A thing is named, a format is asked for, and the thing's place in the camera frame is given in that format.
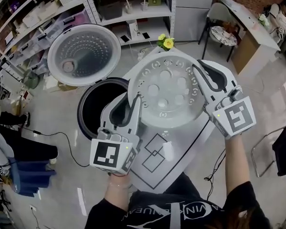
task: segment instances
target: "floor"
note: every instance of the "floor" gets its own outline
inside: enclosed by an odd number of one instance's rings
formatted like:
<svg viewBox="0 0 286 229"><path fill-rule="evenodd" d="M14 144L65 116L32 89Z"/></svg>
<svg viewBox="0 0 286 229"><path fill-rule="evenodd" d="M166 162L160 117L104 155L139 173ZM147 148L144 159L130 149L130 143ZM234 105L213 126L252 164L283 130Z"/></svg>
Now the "floor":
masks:
<svg viewBox="0 0 286 229"><path fill-rule="evenodd" d="M122 50L122 57L111 76L122 77L136 64L137 53L149 45L140 44L132 47L132 54L128 47ZM181 51L201 58L203 45L196 42L177 43ZM229 68L235 75L232 62L225 60L228 48L219 48L216 43L209 43L205 59L213 60ZM239 81L244 93L250 96L253 103L257 125L243 134L243 141L250 165L251 180L266 216L273 226L283 222L286 217L286 176L278 177L276 165L273 165L262 178L257 178L250 158L250 149L266 133L286 125L286 60L282 55L267 65L251 82ZM76 110L85 88L68 92L46 93L36 89L35 97L27 106L31 112L31 126L44 134L65 132L71 143L73 154L78 162L86 165L89 162L90 142L81 133L77 125ZM57 175L51 178L50 187L40 189L39 195L27 198L15 194L8 186L4 186L8 199L12 202L11 213L18 228L36 228L37 223L29 205L36 207L35 215L40 229L84 228L91 207L98 203L106 190L107 174L92 167L82 168L75 164L70 156L67 140L62 135L51 137L34 136L24 131L23 136L56 145L59 158L55 166ZM272 159L271 144L278 134L270 136L258 148L255 154L258 169L261 171ZM215 129L205 144L200 158L192 161L186 169L201 196L206 198L210 183L204 177L211 174L219 154L224 149L224 139ZM82 191L84 208L79 204L78 191ZM210 200L220 206L225 202L225 171L222 165L214 177L214 191Z"/></svg>

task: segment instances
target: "desk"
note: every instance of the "desk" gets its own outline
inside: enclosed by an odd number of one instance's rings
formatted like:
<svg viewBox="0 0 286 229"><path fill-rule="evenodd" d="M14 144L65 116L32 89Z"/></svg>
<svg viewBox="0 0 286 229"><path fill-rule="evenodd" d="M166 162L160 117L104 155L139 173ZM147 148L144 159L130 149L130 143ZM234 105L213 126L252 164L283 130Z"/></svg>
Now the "desk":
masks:
<svg viewBox="0 0 286 229"><path fill-rule="evenodd" d="M246 29L246 34L237 47L232 61L240 78L253 79L274 57L276 51L280 51L280 48L245 6L233 0L220 1Z"/></svg>
<svg viewBox="0 0 286 229"><path fill-rule="evenodd" d="M183 53L176 48L171 51ZM156 47L150 54L159 52L163 52L163 49ZM123 78L129 80L135 72L136 66ZM201 151L214 128L215 125L204 112L196 120L179 128L146 128L141 135L143 142L140 153L130 170L132 184L140 191L165 192ZM162 147L166 142L172 142L174 157L171 160L163 155Z"/></svg>

